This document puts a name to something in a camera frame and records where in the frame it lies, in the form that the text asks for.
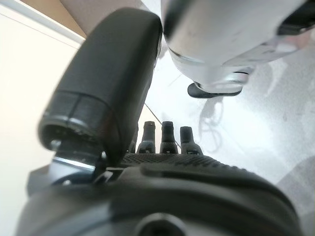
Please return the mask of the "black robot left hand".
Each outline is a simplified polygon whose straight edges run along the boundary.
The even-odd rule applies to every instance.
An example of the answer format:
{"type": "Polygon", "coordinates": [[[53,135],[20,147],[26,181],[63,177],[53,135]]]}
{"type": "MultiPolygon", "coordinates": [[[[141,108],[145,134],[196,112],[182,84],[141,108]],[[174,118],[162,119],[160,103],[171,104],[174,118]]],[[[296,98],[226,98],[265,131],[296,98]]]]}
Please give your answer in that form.
{"type": "Polygon", "coordinates": [[[55,156],[29,175],[16,235],[302,235],[277,187],[203,155],[190,127],[180,130],[181,153],[170,124],[161,153],[151,128],[131,151],[161,33],[156,14],[122,8],[87,37],[39,122],[38,138],[55,156]]]}

